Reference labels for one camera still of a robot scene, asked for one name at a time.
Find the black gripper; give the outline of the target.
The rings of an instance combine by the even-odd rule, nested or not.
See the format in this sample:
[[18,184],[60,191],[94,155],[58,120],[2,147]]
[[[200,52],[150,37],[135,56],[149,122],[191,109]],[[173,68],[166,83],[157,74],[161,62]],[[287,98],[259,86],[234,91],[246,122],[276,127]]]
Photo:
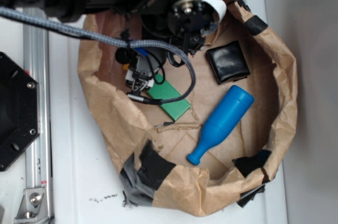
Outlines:
[[140,15],[151,35],[171,39],[191,54],[216,30],[226,11],[222,0],[115,0],[114,8]]

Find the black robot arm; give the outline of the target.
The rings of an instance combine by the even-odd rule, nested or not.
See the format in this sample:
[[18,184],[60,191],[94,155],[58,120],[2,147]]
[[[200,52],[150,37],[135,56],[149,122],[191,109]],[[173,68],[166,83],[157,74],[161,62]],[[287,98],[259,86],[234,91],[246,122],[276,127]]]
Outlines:
[[150,38],[195,53],[226,14],[223,0],[1,0],[1,16],[79,39],[93,34],[67,27],[81,15],[111,10],[137,14]]

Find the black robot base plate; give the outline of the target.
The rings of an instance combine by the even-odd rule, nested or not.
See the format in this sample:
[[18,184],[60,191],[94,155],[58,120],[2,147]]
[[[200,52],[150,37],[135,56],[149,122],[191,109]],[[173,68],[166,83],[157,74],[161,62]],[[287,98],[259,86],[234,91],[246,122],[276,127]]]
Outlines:
[[1,171],[39,136],[39,84],[1,52]]

